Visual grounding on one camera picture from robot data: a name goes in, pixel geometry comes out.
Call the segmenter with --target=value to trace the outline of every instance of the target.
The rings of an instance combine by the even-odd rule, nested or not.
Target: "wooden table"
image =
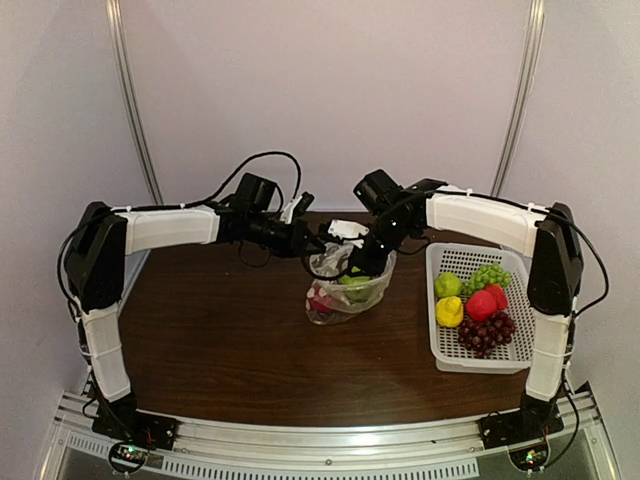
[[[308,218],[315,225],[368,217]],[[434,241],[481,243],[448,232],[429,234]],[[250,257],[250,247],[245,250]],[[399,256],[385,299],[342,325],[307,320],[310,283],[296,260],[274,258],[262,269],[243,265],[237,246],[152,252],[120,319],[140,408],[228,422],[356,426],[442,420],[518,405],[526,372],[436,369],[424,253]]]

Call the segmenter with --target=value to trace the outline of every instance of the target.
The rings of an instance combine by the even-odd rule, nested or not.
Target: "transparent plastic bag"
[[[353,248],[350,243],[329,243],[325,253],[310,258],[309,265],[319,275],[335,275],[344,270]],[[382,275],[370,280],[353,284],[314,280],[305,301],[307,317],[317,325],[333,325],[369,310],[384,297],[395,264],[396,252],[391,252]]]

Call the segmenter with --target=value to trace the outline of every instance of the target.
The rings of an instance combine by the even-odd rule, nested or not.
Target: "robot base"
[[[91,430],[116,440],[130,442],[142,448],[173,449],[178,426],[178,421],[175,418],[136,412],[135,425],[136,434],[131,438],[127,438],[101,406],[98,408],[98,418],[93,421]]]
[[[544,427],[524,427],[522,410],[491,415],[478,420],[478,428],[485,449],[539,440],[544,436],[542,428],[545,429],[546,435],[550,435],[561,432],[564,429],[564,423],[560,418],[558,407],[554,405],[551,414],[544,422]]]

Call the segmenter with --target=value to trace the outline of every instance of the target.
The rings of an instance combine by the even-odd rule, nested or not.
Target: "white wall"
[[[138,0],[122,14],[165,200],[210,193],[245,157],[298,156],[314,208],[384,167],[490,190],[529,2]],[[257,173],[291,192],[284,159]]]
[[[148,203],[104,2],[0,2],[0,477],[32,478],[84,366],[58,247],[91,200]]]
[[[638,478],[640,4],[547,2],[547,11],[504,195],[568,203],[608,266],[612,292],[580,319],[574,372],[594,387],[624,477]],[[584,278],[583,303],[602,291],[593,261]]]

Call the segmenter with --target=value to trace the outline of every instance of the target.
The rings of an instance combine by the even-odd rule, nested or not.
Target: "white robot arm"
[[[322,252],[319,237],[298,218],[313,197],[305,193],[274,216],[265,212],[274,190],[273,182],[246,174],[226,203],[115,210],[94,203],[87,208],[80,222],[86,228],[70,244],[64,267],[100,392],[100,418],[94,430],[142,447],[148,446],[149,436],[157,448],[170,449],[173,444],[175,420],[138,412],[125,371],[117,323],[125,256],[171,245],[237,240],[258,243],[282,257]],[[481,431],[491,432],[483,438],[491,447],[536,438],[543,428],[550,432],[562,428],[554,425],[555,397],[571,353],[573,309],[583,269],[578,239],[569,228],[568,207],[523,207],[434,180],[403,188],[382,170],[365,176],[354,193],[375,221],[363,230],[348,271],[355,266],[363,275],[379,275],[388,254],[407,236],[417,238],[427,227],[472,235],[532,258],[528,296],[536,335],[521,407],[513,417],[485,419]],[[141,434],[144,431],[151,435]]]
[[[574,306],[583,271],[570,209],[558,203],[551,208],[523,206],[429,179],[403,188],[382,170],[365,176],[354,193],[376,216],[349,262],[349,269],[357,267],[362,274],[380,274],[387,255],[427,227],[504,245],[532,259],[527,295],[536,332],[520,411],[511,418],[485,419],[481,432],[488,432],[483,433],[486,446],[498,446],[537,438],[545,428],[557,430],[555,398],[573,348]]]

